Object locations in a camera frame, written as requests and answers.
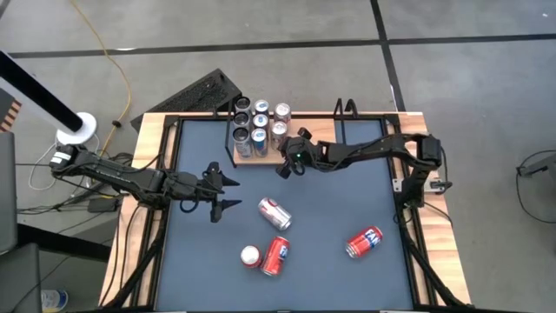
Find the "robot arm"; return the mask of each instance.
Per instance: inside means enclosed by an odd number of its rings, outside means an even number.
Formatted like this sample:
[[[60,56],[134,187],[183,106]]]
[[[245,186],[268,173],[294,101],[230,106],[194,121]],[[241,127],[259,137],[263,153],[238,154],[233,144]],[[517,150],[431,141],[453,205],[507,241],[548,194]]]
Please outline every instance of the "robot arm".
[[[171,200],[194,202],[194,208],[200,201],[212,203],[212,223],[222,218],[225,209],[241,202],[218,201],[217,196],[224,193],[223,186],[238,186],[239,183],[225,177],[217,162],[212,162],[203,172],[203,179],[198,179],[188,172],[135,169],[100,158],[81,145],[64,145],[52,157],[49,166],[56,178],[87,176],[109,184],[118,192],[128,192],[140,205],[152,209],[165,208]]]
[[[305,167],[322,172],[341,170],[354,162],[372,160],[380,157],[398,157],[413,167],[410,177],[403,180],[398,199],[405,206],[422,207],[423,186],[431,170],[442,165],[440,140],[431,135],[393,134],[372,142],[358,144],[311,143],[311,134],[301,128],[299,137],[287,137],[278,150],[284,157],[284,164],[276,169],[278,175],[288,178],[291,172],[303,175]],[[411,155],[406,143],[417,143],[417,156]]]

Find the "blue can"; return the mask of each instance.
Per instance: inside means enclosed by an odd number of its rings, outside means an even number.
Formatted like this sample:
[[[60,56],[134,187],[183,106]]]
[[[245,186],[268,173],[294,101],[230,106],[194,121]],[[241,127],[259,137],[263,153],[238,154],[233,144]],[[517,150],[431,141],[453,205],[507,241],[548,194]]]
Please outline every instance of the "blue can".
[[[267,131],[264,129],[255,129],[251,133],[251,140],[253,141],[253,148],[258,157],[266,157],[268,154],[268,140]]]

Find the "soda can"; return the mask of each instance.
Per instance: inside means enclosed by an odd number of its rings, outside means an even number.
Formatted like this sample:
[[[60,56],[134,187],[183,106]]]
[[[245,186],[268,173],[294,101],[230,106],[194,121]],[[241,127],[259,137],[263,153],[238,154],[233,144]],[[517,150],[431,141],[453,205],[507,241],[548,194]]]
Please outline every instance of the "soda can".
[[[258,157],[266,157],[268,154],[267,131],[264,129],[255,129],[251,133],[253,140],[253,148]]]
[[[247,97],[241,97],[235,102],[235,113],[245,112],[250,116],[253,115],[253,110],[251,109],[251,101]]]
[[[352,258],[362,257],[381,241],[381,230],[376,226],[369,226],[347,241],[346,251]]]
[[[289,124],[289,121],[292,119],[292,111],[289,108],[289,105],[285,103],[279,103],[275,107],[275,122],[284,122],[285,124]]]
[[[259,211],[278,230],[285,230],[292,223],[292,215],[269,197],[264,197],[259,202]]]
[[[284,122],[275,122],[272,125],[272,149],[278,150],[280,143],[286,139],[288,133],[288,126]]]
[[[289,241],[284,237],[277,236],[270,243],[267,254],[261,265],[261,270],[268,276],[278,276],[288,256]]]
[[[250,269],[259,267],[262,263],[262,254],[254,245],[243,248],[241,258],[243,265]]]
[[[266,100],[257,100],[255,102],[255,114],[263,114],[268,117],[268,108],[270,104]]]
[[[245,112],[235,113],[234,115],[234,129],[243,127],[248,130],[251,129],[251,116]]]
[[[253,117],[253,127],[264,129],[268,133],[268,117],[263,114],[255,115]]]
[[[240,127],[234,130],[232,134],[234,138],[235,149],[241,158],[250,158],[253,156],[253,149],[251,148],[251,137],[249,130]]]

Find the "silver soda can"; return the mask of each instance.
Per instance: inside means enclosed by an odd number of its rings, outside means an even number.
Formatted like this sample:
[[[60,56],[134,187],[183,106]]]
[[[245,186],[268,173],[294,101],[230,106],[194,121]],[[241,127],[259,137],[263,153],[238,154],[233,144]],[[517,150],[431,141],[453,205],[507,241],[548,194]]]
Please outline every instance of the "silver soda can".
[[[264,129],[255,129],[251,133],[253,139],[253,148],[258,157],[266,157],[268,154],[267,131]]]
[[[285,124],[289,124],[289,121],[292,119],[292,111],[289,108],[289,105],[285,103],[277,104],[275,107],[275,122],[284,122]]]
[[[235,113],[234,115],[234,129],[243,127],[251,130],[251,116],[245,112]]]
[[[234,138],[235,149],[240,158],[250,158],[253,156],[249,130],[243,127],[235,129],[232,137]]]
[[[264,197],[259,202],[259,211],[278,230],[285,230],[292,223],[292,215],[269,197]]]
[[[266,115],[257,114],[257,115],[255,115],[255,117],[253,117],[253,127],[254,128],[264,129],[268,133],[268,128],[269,128],[268,126],[269,126],[268,117]]]
[[[241,97],[235,102],[235,113],[245,112],[250,116],[253,115],[253,109],[251,109],[251,101],[247,97]]]
[[[264,114],[268,116],[268,108],[270,104],[268,104],[267,100],[257,100],[255,102],[255,114]]]
[[[278,150],[280,143],[284,141],[288,135],[288,126],[284,122],[275,122],[272,125],[272,149]]]

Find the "can lid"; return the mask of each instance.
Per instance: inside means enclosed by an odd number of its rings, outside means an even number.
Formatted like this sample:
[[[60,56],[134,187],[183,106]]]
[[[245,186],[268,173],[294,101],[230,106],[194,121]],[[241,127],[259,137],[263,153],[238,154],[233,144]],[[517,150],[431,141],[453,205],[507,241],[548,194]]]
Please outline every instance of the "can lid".
[[[249,138],[249,131],[243,127],[239,127],[234,130],[233,136],[235,140],[243,141]]]
[[[234,115],[234,123],[245,125],[249,122],[249,115],[245,112],[239,112]]]
[[[267,138],[267,132],[263,129],[255,129],[251,133],[251,137],[253,138],[253,141],[261,142]]]
[[[255,102],[255,110],[266,110],[268,106],[269,104],[266,100],[258,100]]]
[[[246,109],[246,108],[249,107],[250,104],[251,104],[251,102],[246,97],[241,97],[241,98],[237,99],[237,102],[235,102],[235,106],[240,108],[240,109]]]
[[[288,126],[284,122],[275,122],[272,125],[272,132],[276,135],[285,134],[288,131]]]
[[[289,105],[285,103],[279,103],[276,105],[275,113],[278,115],[286,115],[289,113]]]
[[[242,262],[251,265],[257,263],[259,258],[261,257],[261,252],[257,249],[257,247],[249,245],[242,250],[241,258]]]
[[[253,124],[256,127],[264,127],[268,124],[268,117],[264,114],[257,114],[253,118]]]

